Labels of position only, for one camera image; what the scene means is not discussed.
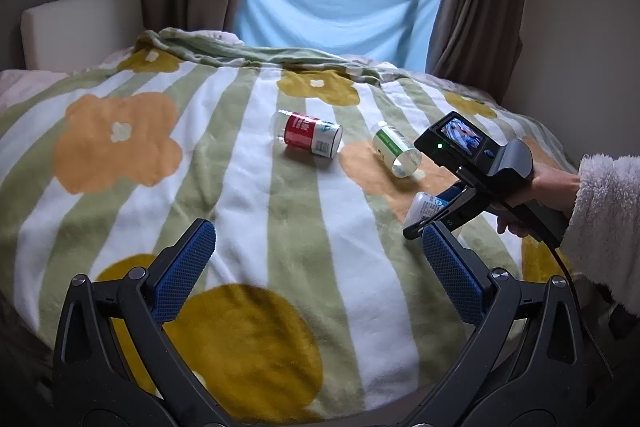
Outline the person's right hand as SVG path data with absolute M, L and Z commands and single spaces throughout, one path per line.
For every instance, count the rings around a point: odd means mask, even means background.
M 570 221 L 580 187 L 580 174 L 550 167 L 542 162 L 534 162 L 533 179 L 520 191 L 506 198 L 511 208 L 529 202 L 562 212 Z

